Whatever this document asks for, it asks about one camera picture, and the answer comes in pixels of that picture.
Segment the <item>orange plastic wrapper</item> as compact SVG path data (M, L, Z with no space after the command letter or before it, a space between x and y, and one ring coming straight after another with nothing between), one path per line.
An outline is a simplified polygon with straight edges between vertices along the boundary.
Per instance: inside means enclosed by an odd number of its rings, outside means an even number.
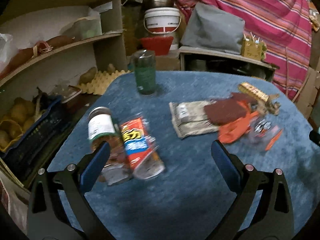
M251 112L245 101L238 101L237 104L245 109L245 116L220 126L218 140L223 144L232 144L244 137L249 144L265 151L270 150L283 130L260 117L257 111Z

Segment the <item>red blue snack can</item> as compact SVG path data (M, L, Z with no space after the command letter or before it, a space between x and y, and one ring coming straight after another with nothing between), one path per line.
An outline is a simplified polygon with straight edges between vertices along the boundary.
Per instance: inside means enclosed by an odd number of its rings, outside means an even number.
M139 113L120 124L125 152L132 174L140 180L159 176L165 165L157 153L155 137L149 132L149 122Z

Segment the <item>dark red wrapper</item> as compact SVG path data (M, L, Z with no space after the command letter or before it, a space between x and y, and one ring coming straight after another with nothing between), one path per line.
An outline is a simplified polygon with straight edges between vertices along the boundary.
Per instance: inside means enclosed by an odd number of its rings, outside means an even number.
M251 114L251 107L257 103L247 94L233 92L229 98L213 100L203 109L212 124L221 126Z

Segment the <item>silver grey snack packet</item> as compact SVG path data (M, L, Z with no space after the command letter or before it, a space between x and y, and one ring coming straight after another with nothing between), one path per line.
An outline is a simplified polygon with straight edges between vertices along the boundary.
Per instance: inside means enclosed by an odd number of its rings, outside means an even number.
M169 103L171 122L180 139L219 130L219 126L212 124L204 111L204 107L210 104L207 100Z

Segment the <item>crumpled brown paper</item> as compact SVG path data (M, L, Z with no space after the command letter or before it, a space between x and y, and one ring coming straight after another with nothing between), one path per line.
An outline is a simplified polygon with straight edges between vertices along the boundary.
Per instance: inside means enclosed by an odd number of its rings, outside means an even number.
M257 111L261 116L272 114L277 116L281 104L276 101L279 98L279 94L271 94L266 101L258 100Z

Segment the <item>blue fuzzy table cloth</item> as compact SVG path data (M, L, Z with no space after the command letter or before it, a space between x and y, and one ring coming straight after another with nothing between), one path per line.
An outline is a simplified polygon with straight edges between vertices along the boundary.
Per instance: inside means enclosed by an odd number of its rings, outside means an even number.
M205 239L231 206L231 192L212 159L216 134L179 139L171 123L170 102L226 98L248 82L266 94L278 94L280 111L272 123L283 132L269 151L245 139L227 146L243 163L285 174L299 231L319 203L319 147L309 139L311 126L272 83L247 76L209 72L156 74L157 92L137 92L135 76L116 78L94 103L124 121L143 114L155 137L165 171L150 180L131 179L115 186L98 182L86 199L117 239Z

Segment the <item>dark blue plastic crate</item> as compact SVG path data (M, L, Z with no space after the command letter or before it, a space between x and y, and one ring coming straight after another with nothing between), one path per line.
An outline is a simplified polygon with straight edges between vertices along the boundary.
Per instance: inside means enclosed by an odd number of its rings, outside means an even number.
M36 170L57 152L76 124L78 96L69 100L51 96L49 102L40 119L1 154L1 164L25 188L30 187Z

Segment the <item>yellow patterned snack box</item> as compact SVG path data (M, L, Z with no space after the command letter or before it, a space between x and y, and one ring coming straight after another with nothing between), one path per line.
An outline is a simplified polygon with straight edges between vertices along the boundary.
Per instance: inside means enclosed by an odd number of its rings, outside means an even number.
M242 93L250 95L256 100L260 100L263 102L267 102L269 98L267 94L247 82L240 83L240 85L238 85L238 90Z

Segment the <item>yellow egg tray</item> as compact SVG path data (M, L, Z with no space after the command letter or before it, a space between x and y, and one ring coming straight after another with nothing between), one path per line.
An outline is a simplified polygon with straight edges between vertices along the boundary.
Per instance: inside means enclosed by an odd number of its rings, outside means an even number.
M108 72L97 72L91 82L81 83L76 85L76 87L80 88L82 93L93 94L93 95L103 95L110 84L119 76L129 74L130 71L127 72L125 70L115 71L112 74L108 74Z

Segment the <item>low wooden side table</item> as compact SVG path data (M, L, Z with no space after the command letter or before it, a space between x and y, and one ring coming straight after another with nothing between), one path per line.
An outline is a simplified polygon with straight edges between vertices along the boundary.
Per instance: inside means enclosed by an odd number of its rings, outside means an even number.
M265 61L216 50L181 46L181 70L257 77L272 82L279 67Z

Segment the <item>yellow perforated utensil box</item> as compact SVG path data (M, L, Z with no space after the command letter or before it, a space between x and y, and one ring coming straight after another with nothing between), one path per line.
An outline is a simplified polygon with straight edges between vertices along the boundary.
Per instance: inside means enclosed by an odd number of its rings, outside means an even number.
M253 35L245 35L242 39L241 55L243 57L261 61L263 45L259 39L255 39Z

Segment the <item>grey cushion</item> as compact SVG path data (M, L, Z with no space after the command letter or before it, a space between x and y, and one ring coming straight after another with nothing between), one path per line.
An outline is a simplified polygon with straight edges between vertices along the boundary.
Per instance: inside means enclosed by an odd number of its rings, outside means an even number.
M199 2L189 18L181 44L239 55L244 28L242 18Z

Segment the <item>striped pink curtain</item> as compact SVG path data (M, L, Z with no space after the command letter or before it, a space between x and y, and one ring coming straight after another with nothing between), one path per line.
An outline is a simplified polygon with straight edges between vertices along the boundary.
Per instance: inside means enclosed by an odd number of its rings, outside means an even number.
M279 67L273 82L289 99L302 87L311 54L311 23L307 0L178 0L189 19L197 2L210 4L245 21L245 34L267 46L266 61Z

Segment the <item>white plastic bucket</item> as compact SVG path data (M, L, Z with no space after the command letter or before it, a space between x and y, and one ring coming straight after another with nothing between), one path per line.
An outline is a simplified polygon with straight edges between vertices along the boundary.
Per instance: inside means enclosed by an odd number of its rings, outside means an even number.
M144 15L144 28L151 34L175 32L181 23L180 11L172 7L149 9Z

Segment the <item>wooden wall shelf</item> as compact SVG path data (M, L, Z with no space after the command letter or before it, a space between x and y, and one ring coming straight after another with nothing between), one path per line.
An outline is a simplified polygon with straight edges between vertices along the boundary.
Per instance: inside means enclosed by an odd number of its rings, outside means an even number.
M16 52L1 72L1 112L96 67L126 69L120 0L10 0L1 33Z

